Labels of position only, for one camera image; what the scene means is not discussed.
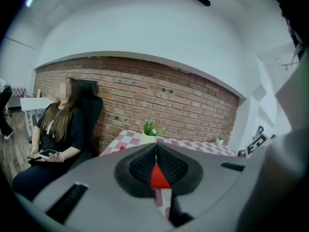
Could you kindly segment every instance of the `potted plant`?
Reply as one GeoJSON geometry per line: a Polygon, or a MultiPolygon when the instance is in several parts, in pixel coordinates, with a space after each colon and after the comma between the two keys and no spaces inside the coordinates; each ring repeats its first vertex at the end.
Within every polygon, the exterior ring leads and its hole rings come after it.
{"type": "Polygon", "coordinates": [[[222,145],[222,144],[223,144],[222,136],[217,137],[217,139],[216,139],[216,144],[217,144],[217,145],[222,145]]]}
{"type": "Polygon", "coordinates": [[[156,136],[162,135],[164,132],[154,129],[155,122],[153,119],[146,120],[143,134],[140,139],[140,145],[150,144],[156,142],[156,136]]]}

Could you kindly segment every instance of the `person in black pants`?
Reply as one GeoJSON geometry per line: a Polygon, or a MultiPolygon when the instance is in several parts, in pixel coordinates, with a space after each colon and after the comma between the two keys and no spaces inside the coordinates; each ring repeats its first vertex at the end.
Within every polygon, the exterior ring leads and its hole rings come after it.
{"type": "Polygon", "coordinates": [[[3,91],[0,93],[0,130],[4,135],[4,139],[8,140],[13,135],[13,130],[5,121],[3,110],[12,95],[12,89],[11,86],[6,84],[2,79],[0,80],[0,86],[1,84],[3,84],[3,86],[0,87],[0,90],[3,89],[3,91]]]}
{"type": "Polygon", "coordinates": [[[76,107],[80,97],[77,80],[67,78],[55,85],[57,102],[49,105],[32,135],[32,158],[40,150],[54,150],[48,159],[30,160],[32,165],[13,180],[12,188],[30,201],[74,164],[84,150],[84,117],[76,107]]]}

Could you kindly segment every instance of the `checkered tablecloth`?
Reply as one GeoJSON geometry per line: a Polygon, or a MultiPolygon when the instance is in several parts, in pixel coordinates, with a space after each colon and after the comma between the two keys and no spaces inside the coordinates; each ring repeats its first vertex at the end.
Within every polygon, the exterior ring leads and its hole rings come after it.
{"type": "Polygon", "coordinates": [[[12,96],[27,97],[27,91],[25,87],[12,87],[12,96]]]}
{"type": "MultiPolygon", "coordinates": [[[[142,134],[140,132],[123,130],[118,137],[116,137],[111,144],[102,152],[102,155],[110,154],[115,151],[119,151],[123,146],[126,149],[139,145],[142,134]]],[[[205,153],[211,153],[224,156],[237,156],[237,153],[230,150],[226,146],[218,146],[210,142],[197,142],[189,140],[181,140],[168,137],[157,137],[158,143],[168,143],[176,146],[186,147],[191,150],[201,151],[205,153]]]]}
{"type": "MultiPolygon", "coordinates": [[[[110,154],[120,150],[123,146],[126,149],[139,145],[142,134],[140,132],[123,130],[118,137],[116,137],[111,144],[101,153],[100,156],[110,154]]],[[[237,153],[230,150],[226,146],[218,146],[209,142],[197,142],[189,140],[179,140],[167,137],[157,137],[158,143],[168,143],[177,146],[186,147],[191,150],[201,151],[205,153],[211,153],[216,155],[225,155],[236,157],[237,153]]],[[[169,218],[170,201],[171,201],[171,189],[155,189],[155,205],[159,211],[169,218]]]]}

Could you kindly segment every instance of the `white shoe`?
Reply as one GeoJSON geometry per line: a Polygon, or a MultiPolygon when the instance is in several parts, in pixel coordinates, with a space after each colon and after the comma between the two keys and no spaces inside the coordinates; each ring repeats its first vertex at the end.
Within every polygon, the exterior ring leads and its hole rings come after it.
{"type": "Polygon", "coordinates": [[[8,136],[4,136],[4,140],[9,140],[13,134],[14,134],[14,131],[13,131],[13,132],[11,132],[11,134],[10,134],[10,135],[8,135],[8,136]]]}

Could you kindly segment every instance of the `woman's long brown hair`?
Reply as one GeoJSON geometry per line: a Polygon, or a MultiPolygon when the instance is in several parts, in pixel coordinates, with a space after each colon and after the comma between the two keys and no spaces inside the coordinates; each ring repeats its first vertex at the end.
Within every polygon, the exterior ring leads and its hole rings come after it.
{"type": "Polygon", "coordinates": [[[64,109],[57,113],[58,107],[60,106],[60,101],[58,100],[46,111],[41,123],[41,135],[43,135],[43,126],[45,124],[49,125],[52,121],[54,121],[50,134],[52,133],[55,136],[55,144],[66,139],[73,108],[80,97],[80,87],[78,85],[78,81],[74,78],[67,79],[69,79],[71,84],[71,94],[68,102],[65,104],[64,109]]]}

